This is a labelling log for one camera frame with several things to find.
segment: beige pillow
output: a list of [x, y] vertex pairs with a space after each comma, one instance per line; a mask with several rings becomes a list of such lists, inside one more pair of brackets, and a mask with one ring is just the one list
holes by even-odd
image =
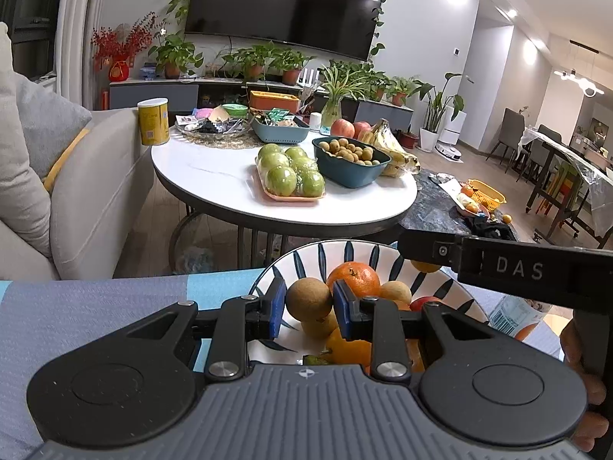
[[50, 258], [51, 199], [30, 167], [17, 110], [12, 61], [7, 27], [0, 22], [0, 219]]

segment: orange box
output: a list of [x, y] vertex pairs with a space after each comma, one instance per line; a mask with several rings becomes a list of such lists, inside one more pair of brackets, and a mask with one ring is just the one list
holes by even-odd
[[295, 114], [300, 105], [300, 99], [294, 95], [284, 93], [271, 93], [268, 91], [251, 91], [249, 107], [258, 110], [278, 109], [289, 110]]

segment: white plate with blue stripes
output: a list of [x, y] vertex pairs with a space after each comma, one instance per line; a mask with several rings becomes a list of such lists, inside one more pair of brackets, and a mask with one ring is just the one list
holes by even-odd
[[[404, 282], [411, 288], [413, 301], [424, 296], [438, 297], [447, 306], [477, 321], [487, 321], [487, 316], [467, 290], [442, 271], [422, 273], [393, 247], [362, 240], [327, 240], [287, 253], [264, 270], [249, 293], [264, 295], [275, 276], [283, 278], [288, 288], [305, 277], [325, 282], [332, 270], [346, 261], [369, 264], [382, 284], [391, 280]], [[285, 310], [279, 337], [274, 341], [250, 342], [249, 358], [264, 363], [295, 364], [304, 355], [316, 355], [323, 349], [324, 342], [307, 337], [300, 322]]]

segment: tv screen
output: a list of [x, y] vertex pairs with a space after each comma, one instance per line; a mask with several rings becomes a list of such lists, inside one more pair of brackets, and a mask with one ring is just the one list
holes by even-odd
[[366, 60], [380, 0], [191, 0], [186, 32], [271, 39]]

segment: round coffee table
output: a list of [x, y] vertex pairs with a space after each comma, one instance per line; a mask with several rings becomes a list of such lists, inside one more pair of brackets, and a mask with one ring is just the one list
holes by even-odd
[[[309, 133], [300, 146], [314, 157]], [[255, 158], [259, 148], [232, 150], [209, 148], [186, 140], [171, 128], [170, 141], [151, 150], [159, 181], [177, 199], [192, 208], [175, 228], [169, 261], [175, 266], [175, 247], [183, 228], [196, 216], [207, 214], [238, 226], [238, 268], [242, 264], [244, 229], [252, 230], [251, 264], [254, 265], [257, 233], [268, 233], [266, 263], [270, 262], [274, 235], [287, 237], [347, 238], [380, 232], [397, 224], [415, 201], [413, 175], [379, 177], [360, 189], [348, 189], [326, 179], [326, 196], [316, 202], [276, 202], [262, 189]]]

